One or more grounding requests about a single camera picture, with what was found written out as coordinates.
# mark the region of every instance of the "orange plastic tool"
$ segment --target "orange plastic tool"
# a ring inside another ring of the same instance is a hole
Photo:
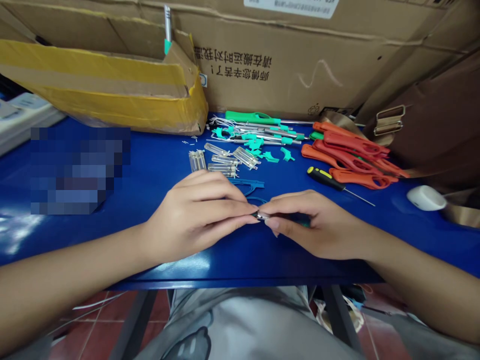
[[[372,164],[375,165],[380,170],[382,170],[386,173],[393,174],[397,177],[399,177],[399,176],[404,177],[404,178],[409,178],[410,177],[410,175],[407,174],[405,171],[403,171],[401,168],[392,164],[390,161],[385,160],[384,158],[372,161]]]
[[[359,184],[372,190],[385,189],[392,183],[389,176],[360,174],[357,172],[352,172],[350,170],[339,170],[336,168],[331,168],[329,170],[329,173],[339,183]]]
[[[301,147],[301,155],[304,158],[320,160],[324,163],[329,164],[330,166],[333,166],[336,169],[344,169],[344,167],[341,167],[339,165],[339,162],[333,157],[327,155],[324,152],[315,150],[310,144],[303,144],[303,146]]]
[[[323,143],[327,148],[343,150],[367,159],[379,159],[382,153],[381,147],[374,142],[330,130],[323,133]]]
[[[366,163],[363,160],[360,160],[358,157],[349,152],[326,147],[323,140],[315,140],[313,142],[313,148],[338,160],[345,166],[345,168],[354,172],[362,174],[374,174],[379,176],[383,175],[383,173],[376,167]]]
[[[380,156],[383,157],[383,158],[387,157],[387,155],[390,152],[390,149],[386,148],[385,146],[378,145],[378,144],[374,143],[373,141],[370,141],[368,139],[365,139],[364,137],[358,136],[357,134],[354,134],[351,131],[345,130],[344,128],[341,128],[340,126],[334,125],[331,122],[318,122],[317,121],[313,124],[312,127],[313,127],[314,130],[316,130],[318,132],[321,132],[321,133],[331,131],[331,132],[339,134],[339,135],[344,135],[344,136],[347,136],[347,137],[350,137],[350,138],[355,138],[355,139],[362,140],[363,142],[371,143],[371,144],[380,148],[380,152],[381,152]]]

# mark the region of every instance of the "screwdriver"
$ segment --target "screwdriver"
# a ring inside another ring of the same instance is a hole
[[[313,180],[320,184],[327,185],[331,188],[334,188],[335,190],[338,191],[343,191],[345,190],[346,192],[349,192],[350,194],[356,196],[357,198],[363,200],[366,203],[369,203],[372,206],[375,206],[372,204],[370,201],[365,200],[363,197],[358,196],[356,193],[351,192],[350,190],[345,188],[345,184],[342,184],[341,182],[338,182],[335,180],[332,175],[330,175],[328,172],[319,170],[316,167],[310,166],[308,170],[306,171],[309,177],[311,177]]]

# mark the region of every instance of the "screwdriver shaft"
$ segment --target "screwdriver shaft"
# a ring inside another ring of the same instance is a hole
[[[352,194],[353,196],[356,196],[357,198],[363,200],[364,202],[369,203],[369,204],[372,205],[372,206],[375,206],[375,204],[372,204],[370,201],[365,200],[363,197],[358,196],[356,193],[351,192],[351,191],[348,190],[347,188],[345,188],[345,189],[343,189],[343,190],[345,190],[346,192],[349,192],[350,194]]]

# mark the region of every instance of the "metal buckle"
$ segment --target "metal buckle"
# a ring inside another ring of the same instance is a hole
[[[375,129],[373,129],[373,135],[375,136],[381,136],[381,135],[387,135],[387,134],[392,134],[399,132],[403,127],[404,124],[402,122],[402,117],[405,115],[405,105],[399,105],[392,107],[387,110],[380,111],[378,114],[376,114],[376,123],[377,126]],[[397,128],[394,128],[391,131],[387,132],[382,132],[381,129],[383,128],[388,128],[393,125],[397,125]]]

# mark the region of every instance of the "hand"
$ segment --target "hand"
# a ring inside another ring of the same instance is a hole
[[[313,190],[287,193],[260,206],[266,214],[302,213],[310,216],[310,228],[282,217],[265,221],[275,234],[283,234],[318,258],[373,260],[379,246],[394,236],[342,209]]]
[[[258,220],[258,207],[221,172],[200,170],[177,183],[150,219],[141,225],[141,239],[157,264],[205,250],[245,224]]]

